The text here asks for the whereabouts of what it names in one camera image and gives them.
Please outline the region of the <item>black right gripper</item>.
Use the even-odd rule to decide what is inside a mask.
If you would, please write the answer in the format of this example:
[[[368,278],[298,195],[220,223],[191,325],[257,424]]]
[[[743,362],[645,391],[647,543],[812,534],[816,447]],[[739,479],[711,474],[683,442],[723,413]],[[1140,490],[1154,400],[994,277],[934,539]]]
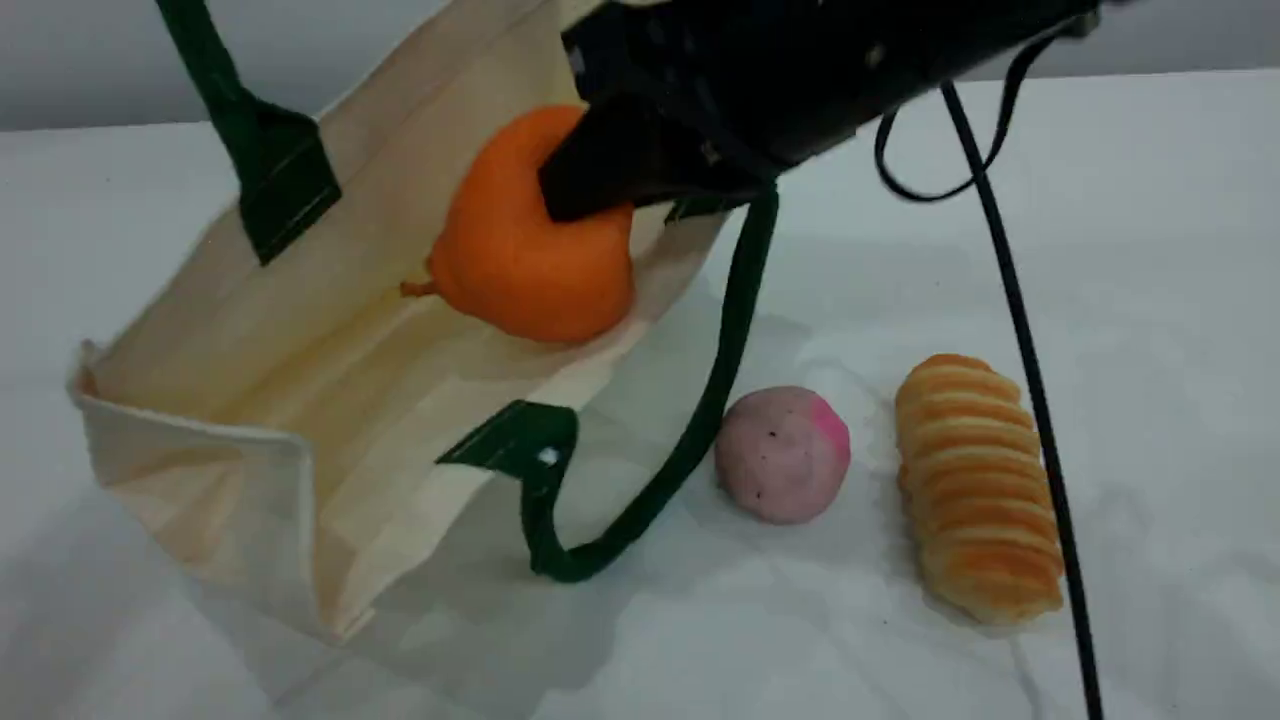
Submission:
[[[748,199],[1097,1],[603,1],[562,33],[588,104],[538,172],[549,218]]]

